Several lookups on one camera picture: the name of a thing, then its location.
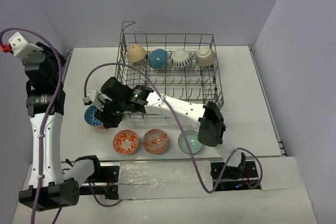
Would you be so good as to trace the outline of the blue white patterned bowl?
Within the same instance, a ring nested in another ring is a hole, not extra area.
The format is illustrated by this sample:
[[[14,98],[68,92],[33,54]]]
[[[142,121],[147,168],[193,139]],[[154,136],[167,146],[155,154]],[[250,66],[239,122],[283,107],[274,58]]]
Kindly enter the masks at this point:
[[[95,105],[91,105],[88,107],[84,114],[84,119],[87,124],[93,127],[102,127],[103,123],[95,117],[95,114],[97,112],[97,108]]]

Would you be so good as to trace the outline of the tan bowl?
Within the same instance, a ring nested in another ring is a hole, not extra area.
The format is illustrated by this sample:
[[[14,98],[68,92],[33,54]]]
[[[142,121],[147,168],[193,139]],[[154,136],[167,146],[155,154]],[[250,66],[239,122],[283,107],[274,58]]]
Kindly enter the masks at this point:
[[[138,44],[131,45],[127,50],[127,59],[131,63],[142,60],[146,55],[146,50]]]

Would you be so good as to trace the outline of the white bowl orange rim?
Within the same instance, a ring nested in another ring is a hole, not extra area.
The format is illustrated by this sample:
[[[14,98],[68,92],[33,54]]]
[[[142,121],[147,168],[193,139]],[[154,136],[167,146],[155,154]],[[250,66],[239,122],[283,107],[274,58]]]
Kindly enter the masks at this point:
[[[178,49],[172,53],[171,62],[176,68],[185,68],[191,63],[191,55],[185,49]]]

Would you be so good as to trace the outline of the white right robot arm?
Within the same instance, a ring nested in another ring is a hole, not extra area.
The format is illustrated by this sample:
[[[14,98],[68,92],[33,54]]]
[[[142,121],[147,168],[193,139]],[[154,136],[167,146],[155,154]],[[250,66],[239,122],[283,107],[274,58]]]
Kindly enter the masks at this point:
[[[208,147],[218,147],[225,158],[231,157],[229,174],[240,177],[246,171],[246,156],[235,151],[224,142],[226,125],[220,109],[214,102],[207,104],[190,103],[166,96],[154,89],[137,85],[130,88],[115,77],[109,78],[99,91],[87,93],[97,112],[95,117],[107,129],[118,127],[125,112],[155,114],[167,118],[178,118],[181,124],[198,130],[197,140]]]

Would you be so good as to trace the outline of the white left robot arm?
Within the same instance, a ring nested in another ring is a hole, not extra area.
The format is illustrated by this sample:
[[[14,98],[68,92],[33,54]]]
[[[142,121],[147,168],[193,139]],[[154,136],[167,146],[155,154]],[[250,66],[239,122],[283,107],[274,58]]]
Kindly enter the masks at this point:
[[[60,159],[60,133],[66,94],[63,91],[63,56],[38,42],[23,43],[16,54],[25,67],[26,107],[33,131],[33,165],[28,189],[19,192],[19,202],[35,211],[74,206],[80,186],[97,181],[102,167],[95,155],[79,157],[67,174]]]

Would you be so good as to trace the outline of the orange floral pattern bowl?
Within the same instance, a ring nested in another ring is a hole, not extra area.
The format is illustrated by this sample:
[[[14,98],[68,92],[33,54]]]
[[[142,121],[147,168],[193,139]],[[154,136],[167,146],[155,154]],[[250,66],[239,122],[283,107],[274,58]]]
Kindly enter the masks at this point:
[[[113,148],[118,154],[130,155],[139,146],[139,137],[132,130],[122,130],[113,139]]]

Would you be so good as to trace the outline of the orange geometric pattern bowl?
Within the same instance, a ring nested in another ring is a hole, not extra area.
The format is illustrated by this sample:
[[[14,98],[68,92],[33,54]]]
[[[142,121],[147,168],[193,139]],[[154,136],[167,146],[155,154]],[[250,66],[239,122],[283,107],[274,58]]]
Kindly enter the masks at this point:
[[[143,136],[142,145],[148,153],[159,155],[168,148],[169,137],[161,129],[151,129]]]

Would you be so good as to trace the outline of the white taped sheet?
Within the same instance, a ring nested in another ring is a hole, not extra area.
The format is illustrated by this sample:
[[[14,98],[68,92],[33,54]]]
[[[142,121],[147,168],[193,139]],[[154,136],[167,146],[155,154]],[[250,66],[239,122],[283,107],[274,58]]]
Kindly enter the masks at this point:
[[[201,186],[193,163],[122,163],[119,169],[120,199],[211,197]]]

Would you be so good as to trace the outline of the black mounting rail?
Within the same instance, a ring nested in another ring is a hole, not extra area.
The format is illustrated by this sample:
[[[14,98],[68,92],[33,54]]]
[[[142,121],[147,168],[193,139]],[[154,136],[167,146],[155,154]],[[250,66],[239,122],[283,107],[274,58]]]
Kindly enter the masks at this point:
[[[104,199],[117,200],[118,178],[120,164],[103,163],[101,174],[88,185],[84,183],[80,187],[80,195],[101,195]],[[259,179],[258,169],[254,161],[247,161],[243,172],[238,172],[231,167],[224,167],[224,162],[198,161],[197,167],[205,187],[211,190],[214,186],[217,191],[248,190],[250,183]]]

